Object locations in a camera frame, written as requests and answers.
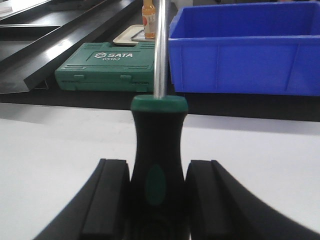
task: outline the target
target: screwdriver handle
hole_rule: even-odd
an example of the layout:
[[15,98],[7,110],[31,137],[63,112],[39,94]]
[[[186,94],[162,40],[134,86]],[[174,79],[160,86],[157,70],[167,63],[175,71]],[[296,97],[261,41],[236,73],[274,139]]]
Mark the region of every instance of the screwdriver handle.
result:
[[183,97],[136,96],[131,106],[137,149],[130,183],[134,240],[185,240],[185,184],[180,139]]

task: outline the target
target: sata logo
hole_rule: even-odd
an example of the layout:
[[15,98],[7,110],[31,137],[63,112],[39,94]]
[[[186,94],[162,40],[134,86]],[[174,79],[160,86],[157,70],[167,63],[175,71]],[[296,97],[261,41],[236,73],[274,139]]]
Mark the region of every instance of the sata logo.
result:
[[109,54],[107,54],[106,52],[99,52],[94,57],[97,58],[97,59],[102,59],[102,58],[132,58],[133,54],[132,54],[132,52],[130,52],[130,53],[126,53],[126,52],[109,53]]
[[105,52],[99,52],[94,57],[97,59],[102,59],[102,58],[105,58],[106,56],[107,54]]

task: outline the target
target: green screwdriver cap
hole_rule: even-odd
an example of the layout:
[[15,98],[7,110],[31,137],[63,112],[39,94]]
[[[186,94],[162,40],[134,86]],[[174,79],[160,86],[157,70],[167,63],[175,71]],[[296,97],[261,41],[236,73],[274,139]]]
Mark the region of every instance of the green screwdriver cap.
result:
[[154,98],[153,95],[138,95],[133,98],[131,110],[151,113],[184,113],[188,104],[182,96],[165,96]]

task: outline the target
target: small bottle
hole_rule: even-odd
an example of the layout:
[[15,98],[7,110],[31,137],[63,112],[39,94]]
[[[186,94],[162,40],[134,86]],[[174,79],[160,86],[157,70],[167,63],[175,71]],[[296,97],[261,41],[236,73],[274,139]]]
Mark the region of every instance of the small bottle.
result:
[[144,37],[154,39],[156,37],[156,8],[152,0],[143,0],[142,22],[144,27]]

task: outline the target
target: toolbox latch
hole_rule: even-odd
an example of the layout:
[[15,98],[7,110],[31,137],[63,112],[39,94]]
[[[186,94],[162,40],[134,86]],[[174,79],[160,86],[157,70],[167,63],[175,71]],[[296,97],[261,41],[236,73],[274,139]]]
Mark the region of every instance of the toolbox latch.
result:
[[123,80],[124,82],[130,83],[132,81],[132,76],[131,75],[120,75],[120,79]]
[[84,80],[85,79],[85,75],[83,74],[75,74],[73,75],[73,78],[76,80]]

